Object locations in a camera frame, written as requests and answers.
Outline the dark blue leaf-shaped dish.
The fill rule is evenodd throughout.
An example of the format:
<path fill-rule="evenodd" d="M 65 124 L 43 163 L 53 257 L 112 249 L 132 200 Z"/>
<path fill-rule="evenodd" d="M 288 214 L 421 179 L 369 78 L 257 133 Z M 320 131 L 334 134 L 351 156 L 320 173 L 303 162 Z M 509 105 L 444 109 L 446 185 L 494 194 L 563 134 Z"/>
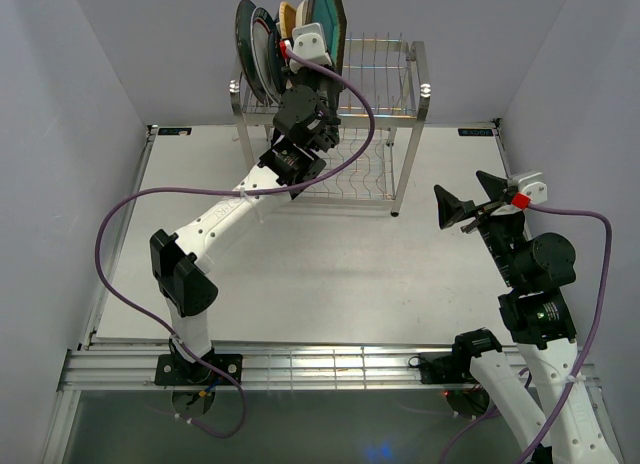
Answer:
<path fill-rule="evenodd" d="M 267 66 L 276 95 L 280 96 L 286 90 L 286 79 L 282 71 L 285 61 L 280 53 L 280 33 L 277 24 L 269 34 L 267 41 Z"/>

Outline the pink cream floral round plate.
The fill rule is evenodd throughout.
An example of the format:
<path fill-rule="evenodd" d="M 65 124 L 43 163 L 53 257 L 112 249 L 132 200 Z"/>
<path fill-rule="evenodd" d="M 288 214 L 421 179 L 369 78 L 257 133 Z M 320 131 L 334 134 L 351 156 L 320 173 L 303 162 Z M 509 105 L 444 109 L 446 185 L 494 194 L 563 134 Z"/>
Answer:
<path fill-rule="evenodd" d="M 307 23 L 308 1 L 303 0 L 297 7 L 295 27 L 304 26 Z"/>

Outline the dark square plate gold rim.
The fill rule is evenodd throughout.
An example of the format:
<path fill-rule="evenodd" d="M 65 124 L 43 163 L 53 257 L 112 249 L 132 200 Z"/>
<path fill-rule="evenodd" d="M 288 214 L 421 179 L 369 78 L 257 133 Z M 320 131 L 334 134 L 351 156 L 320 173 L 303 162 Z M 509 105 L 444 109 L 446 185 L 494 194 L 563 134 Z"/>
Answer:
<path fill-rule="evenodd" d="M 308 12 L 307 12 L 306 24 L 312 23 L 310 1 L 311 0 L 308 0 Z M 327 47 L 328 47 L 328 52 L 333 61 L 334 69 L 337 71 L 338 74 L 341 74 L 343 70 L 346 30 L 347 30 L 347 19 L 346 19 L 346 29 L 339 34 L 337 39 L 328 41 L 325 37 Z"/>

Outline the square bamboo-pattern tray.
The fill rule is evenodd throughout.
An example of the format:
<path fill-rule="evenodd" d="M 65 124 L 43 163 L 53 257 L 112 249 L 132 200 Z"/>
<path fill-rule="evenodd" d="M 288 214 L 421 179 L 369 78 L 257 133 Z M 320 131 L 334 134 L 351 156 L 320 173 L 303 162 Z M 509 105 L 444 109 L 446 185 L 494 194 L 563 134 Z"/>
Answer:
<path fill-rule="evenodd" d="M 283 39 L 292 37 L 296 27 L 297 8 L 287 1 L 281 1 L 278 8 L 278 24 L 280 35 Z"/>

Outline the white plate green red rim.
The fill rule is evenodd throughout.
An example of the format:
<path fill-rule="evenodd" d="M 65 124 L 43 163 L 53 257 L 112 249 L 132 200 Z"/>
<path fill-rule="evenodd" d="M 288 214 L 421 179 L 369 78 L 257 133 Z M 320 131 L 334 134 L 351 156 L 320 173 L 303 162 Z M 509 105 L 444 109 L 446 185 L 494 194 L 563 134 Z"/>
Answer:
<path fill-rule="evenodd" d="M 250 21 L 250 42 L 253 60 L 259 82 L 266 95 L 266 102 L 278 103 L 278 92 L 269 69 L 269 56 L 272 50 L 272 40 L 276 37 L 276 26 L 269 12 L 256 7 Z"/>

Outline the large dark teal round plate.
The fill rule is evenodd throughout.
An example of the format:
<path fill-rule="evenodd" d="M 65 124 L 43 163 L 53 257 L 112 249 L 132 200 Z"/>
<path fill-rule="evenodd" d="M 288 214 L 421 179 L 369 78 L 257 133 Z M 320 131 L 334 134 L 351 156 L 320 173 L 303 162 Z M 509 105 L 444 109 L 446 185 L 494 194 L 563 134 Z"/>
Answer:
<path fill-rule="evenodd" d="M 235 15 L 235 43 L 244 77 L 254 96 L 261 104 L 268 104 L 268 96 L 257 74 L 251 44 L 252 15 L 256 5 L 251 0 L 241 0 Z"/>

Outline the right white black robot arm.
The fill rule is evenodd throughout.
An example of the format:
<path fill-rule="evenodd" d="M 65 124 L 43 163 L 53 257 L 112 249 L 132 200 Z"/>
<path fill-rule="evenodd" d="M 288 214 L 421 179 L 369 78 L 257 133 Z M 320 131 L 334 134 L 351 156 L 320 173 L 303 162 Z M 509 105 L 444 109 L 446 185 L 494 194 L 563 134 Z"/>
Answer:
<path fill-rule="evenodd" d="M 435 186 L 438 224 L 456 224 L 482 238 L 509 293 L 499 296 L 503 324 L 524 359 L 537 393 L 531 395 L 512 370 L 496 336 L 486 328 L 455 337 L 448 355 L 422 364 L 434 383 L 477 383 L 516 438 L 520 463 L 615 463 L 592 407 L 582 367 L 599 328 L 612 250 L 610 221 L 589 211 L 605 230 L 603 264 L 591 328 L 583 344 L 562 294 L 576 280 L 576 251 L 557 233 L 529 238 L 527 210 L 563 215 L 546 206 L 548 187 L 540 172 L 501 178 L 476 177 L 488 200 L 463 201 Z"/>

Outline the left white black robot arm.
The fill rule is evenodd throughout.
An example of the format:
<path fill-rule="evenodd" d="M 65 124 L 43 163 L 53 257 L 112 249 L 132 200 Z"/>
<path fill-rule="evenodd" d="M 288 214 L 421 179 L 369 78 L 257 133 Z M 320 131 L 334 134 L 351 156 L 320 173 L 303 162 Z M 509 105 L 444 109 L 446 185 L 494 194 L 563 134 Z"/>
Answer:
<path fill-rule="evenodd" d="M 215 261 L 271 212 L 300 194 L 300 184 L 326 166 L 320 152 L 339 142 L 337 108 L 343 84 L 301 68 L 281 95 L 270 148 L 236 186 L 191 223 L 150 238 L 152 274 L 164 296 L 176 336 L 170 340 L 172 369 L 190 383 L 212 371 L 207 310 L 219 290 L 210 280 Z"/>

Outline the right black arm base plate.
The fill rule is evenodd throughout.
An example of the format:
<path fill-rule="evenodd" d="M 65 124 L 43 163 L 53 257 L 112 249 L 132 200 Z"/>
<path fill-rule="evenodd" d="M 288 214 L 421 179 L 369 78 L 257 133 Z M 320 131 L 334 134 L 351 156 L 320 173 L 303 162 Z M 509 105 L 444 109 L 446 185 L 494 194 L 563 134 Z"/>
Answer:
<path fill-rule="evenodd" d="M 469 357 L 460 357 L 454 353 L 440 356 L 420 353 L 416 367 L 422 384 L 477 383 L 470 372 L 470 363 Z"/>

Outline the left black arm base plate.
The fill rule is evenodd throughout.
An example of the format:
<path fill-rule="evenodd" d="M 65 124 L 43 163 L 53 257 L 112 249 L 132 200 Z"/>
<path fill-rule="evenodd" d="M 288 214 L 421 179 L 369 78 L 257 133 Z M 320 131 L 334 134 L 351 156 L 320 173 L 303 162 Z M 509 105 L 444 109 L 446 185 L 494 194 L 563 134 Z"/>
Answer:
<path fill-rule="evenodd" d="M 243 355 L 207 353 L 202 359 L 226 372 L 238 383 L 242 379 Z M 180 354 L 163 354 L 157 360 L 153 383 L 157 386 L 204 386 L 222 381 L 230 382 L 198 362 L 188 362 Z"/>

